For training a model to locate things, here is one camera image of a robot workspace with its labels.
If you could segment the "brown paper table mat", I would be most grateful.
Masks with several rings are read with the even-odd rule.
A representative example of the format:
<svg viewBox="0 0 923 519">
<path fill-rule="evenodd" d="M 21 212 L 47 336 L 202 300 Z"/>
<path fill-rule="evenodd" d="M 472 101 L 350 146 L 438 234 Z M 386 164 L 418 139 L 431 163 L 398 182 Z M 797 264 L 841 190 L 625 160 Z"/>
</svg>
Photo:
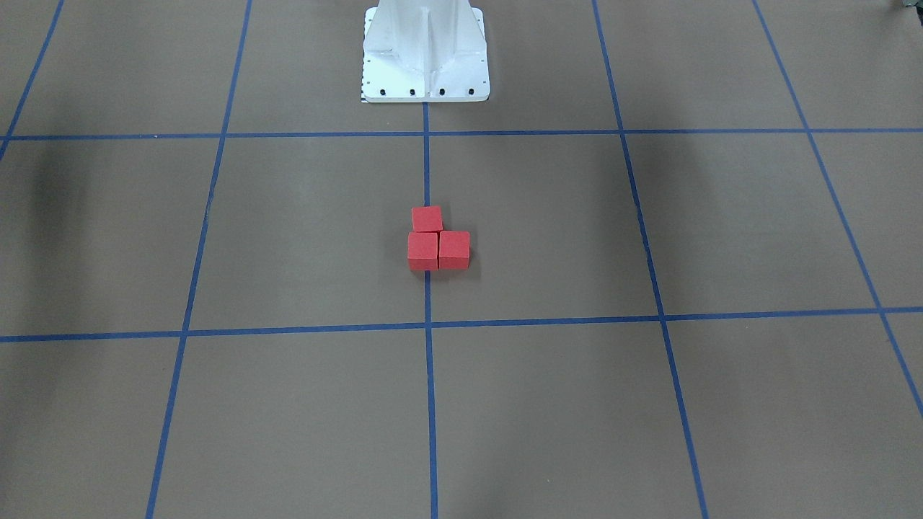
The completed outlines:
<svg viewBox="0 0 923 519">
<path fill-rule="evenodd" d="M 2 3 L 4 518 L 921 516 L 916 11 L 477 5 Z"/>
</svg>

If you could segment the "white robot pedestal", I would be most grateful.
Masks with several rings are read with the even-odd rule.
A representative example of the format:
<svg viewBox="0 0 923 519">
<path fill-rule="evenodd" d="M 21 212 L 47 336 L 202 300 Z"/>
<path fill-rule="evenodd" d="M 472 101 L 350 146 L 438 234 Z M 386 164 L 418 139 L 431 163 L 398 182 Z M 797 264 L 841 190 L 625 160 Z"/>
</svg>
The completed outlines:
<svg viewBox="0 0 923 519">
<path fill-rule="evenodd" d="M 489 99 L 484 13 L 468 1 L 379 1 L 363 16 L 361 101 Z"/>
</svg>

